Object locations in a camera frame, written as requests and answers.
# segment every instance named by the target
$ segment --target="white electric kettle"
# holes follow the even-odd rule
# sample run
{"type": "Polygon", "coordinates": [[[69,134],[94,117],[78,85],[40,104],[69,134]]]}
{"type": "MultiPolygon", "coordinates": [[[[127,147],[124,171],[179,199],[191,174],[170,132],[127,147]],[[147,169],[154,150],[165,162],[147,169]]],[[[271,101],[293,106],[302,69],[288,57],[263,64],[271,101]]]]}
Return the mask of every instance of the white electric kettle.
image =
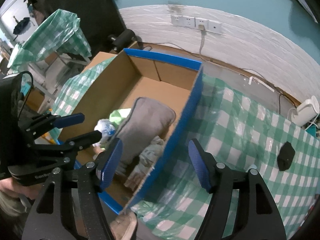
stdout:
{"type": "Polygon", "coordinates": [[[291,122],[301,127],[316,117],[316,115],[319,113],[320,107],[318,100],[315,96],[312,96],[311,99],[305,100],[300,106],[297,107],[296,111],[291,113],[291,122]]]}

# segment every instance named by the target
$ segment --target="screw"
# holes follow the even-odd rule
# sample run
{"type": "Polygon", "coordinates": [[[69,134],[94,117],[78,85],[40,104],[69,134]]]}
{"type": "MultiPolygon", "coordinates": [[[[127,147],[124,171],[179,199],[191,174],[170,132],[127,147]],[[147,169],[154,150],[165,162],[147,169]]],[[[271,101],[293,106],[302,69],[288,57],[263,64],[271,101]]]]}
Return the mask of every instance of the screw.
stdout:
{"type": "Polygon", "coordinates": [[[250,173],[252,175],[257,175],[258,174],[258,171],[256,169],[250,169],[250,173]]]}
{"type": "Polygon", "coordinates": [[[224,164],[224,163],[217,163],[217,167],[218,167],[219,169],[224,169],[225,164],[224,164]]]}
{"type": "Polygon", "coordinates": [[[52,170],[52,173],[53,173],[53,174],[58,174],[60,171],[61,171],[60,168],[54,168],[54,169],[52,170]]]}
{"type": "Polygon", "coordinates": [[[87,168],[92,168],[94,166],[94,162],[88,162],[85,166],[87,168]]]}

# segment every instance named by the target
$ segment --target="human hand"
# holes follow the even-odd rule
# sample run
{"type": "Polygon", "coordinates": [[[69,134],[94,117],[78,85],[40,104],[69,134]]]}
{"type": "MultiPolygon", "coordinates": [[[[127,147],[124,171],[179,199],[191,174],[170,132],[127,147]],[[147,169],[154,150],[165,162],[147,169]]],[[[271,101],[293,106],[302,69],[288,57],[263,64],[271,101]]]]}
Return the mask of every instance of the human hand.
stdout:
{"type": "Polygon", "coordinates": [[[41,184],[24,187],[14,178],[0,180],[0,190],[13,198],[19,198],[19,194],[23,194],[30,199],[36,199],[41,187],[41,184]]]}

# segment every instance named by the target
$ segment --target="checkered tablecloth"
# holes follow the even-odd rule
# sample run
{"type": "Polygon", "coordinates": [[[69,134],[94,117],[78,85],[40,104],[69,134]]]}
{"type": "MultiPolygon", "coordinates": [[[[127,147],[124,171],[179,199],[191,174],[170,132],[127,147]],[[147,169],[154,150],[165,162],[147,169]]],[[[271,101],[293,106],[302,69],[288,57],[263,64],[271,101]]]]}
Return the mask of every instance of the checkered tablecloth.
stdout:
{"type": "Polygon", "coordinates": [[[75,13],[58,9],[50,15],[23,44],[16,44],[8,67],[15,71],[27,70],[28,63],[44,60],[54,51],[91,56],[91,48],[75,13]]]}
{"type": "MultiPolygon", "coordinates": [[[[52,106],[52,114],[66,116],[76,108],[81,98],[97,79],[101,72],[110,64],[115,57],[95,65],[94,67],[70,78],[62,87],[57,99],[52,106]]],[[[53,139],[58,139],[62,129],[54,128],[50,131],[53,139]]]]}
{"type": "MultiPolygon", "coordinates": [[[[155,235],[193,240],[208,208],[211,196],[200,187],[188,157],[192,138],[231,169],[246,171],[255,164],[278,206],[287,237],[294,234],[315,195],[319,141],[222,80],[204,76],[194,117],[145,199],[133,207],[155,235]],[[276,157],[286,141],[296,153],[290,169],[281,172],[276,157]]],[[[237,196],[234,190],[224,236],[232,233],[237,196]]]]}

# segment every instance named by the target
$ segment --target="beige shoe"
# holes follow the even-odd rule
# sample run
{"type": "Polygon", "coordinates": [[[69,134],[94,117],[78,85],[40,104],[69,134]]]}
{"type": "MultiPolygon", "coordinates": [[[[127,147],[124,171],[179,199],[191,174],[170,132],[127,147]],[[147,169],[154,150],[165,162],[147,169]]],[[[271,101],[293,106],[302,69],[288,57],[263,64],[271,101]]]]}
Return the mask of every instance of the beige shoe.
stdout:
{"type": "Polygon", "coordinates": [[[111,222],[110,228],[116,240],[131,240],[137,228],[136,214],[129,211],[126,215],[119,215],[111,222]]]}

